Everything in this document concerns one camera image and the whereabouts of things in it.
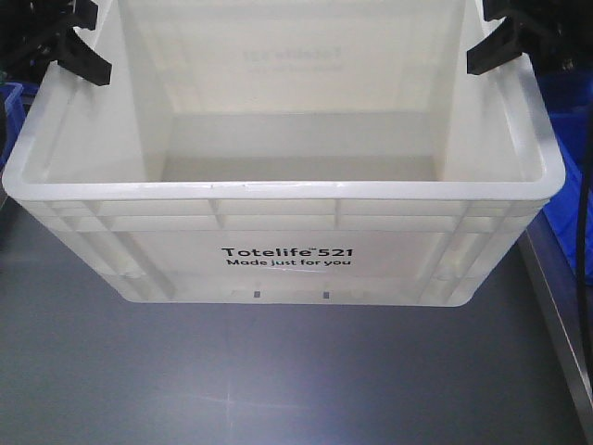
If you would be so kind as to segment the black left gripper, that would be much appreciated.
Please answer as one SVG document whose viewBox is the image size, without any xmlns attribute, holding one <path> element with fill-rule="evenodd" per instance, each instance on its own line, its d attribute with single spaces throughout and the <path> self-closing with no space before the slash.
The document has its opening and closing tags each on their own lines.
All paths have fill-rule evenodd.
<svg viewBox="0 0 593 445">
<path fill-rule="evenodd" d="M 2 1 L 1 84 L 40 83 L 55 45 L 46 31 L 71 13 L 74 27 L 94 31 L 98 4 L 92 0 Z M 58 66 L 96 86 L 110 84 L 112 65 L 72 28 L 58 28 L 54 50 Z"/>
</svg>

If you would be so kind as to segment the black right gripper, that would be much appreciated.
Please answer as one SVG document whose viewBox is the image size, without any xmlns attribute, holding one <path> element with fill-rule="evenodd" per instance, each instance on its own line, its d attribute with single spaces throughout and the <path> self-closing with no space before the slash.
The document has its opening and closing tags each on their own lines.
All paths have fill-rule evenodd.
<svg viewBox="0 0 593 445">
<path fill-rule="evenodd" d="M 485 74 L 523 54 L 540 74 L 592 68 L 590 1 L 483 0 L 482 9 L 486 22 L 505 20 L 466 52 L 468 74 Z"/>
</svg>

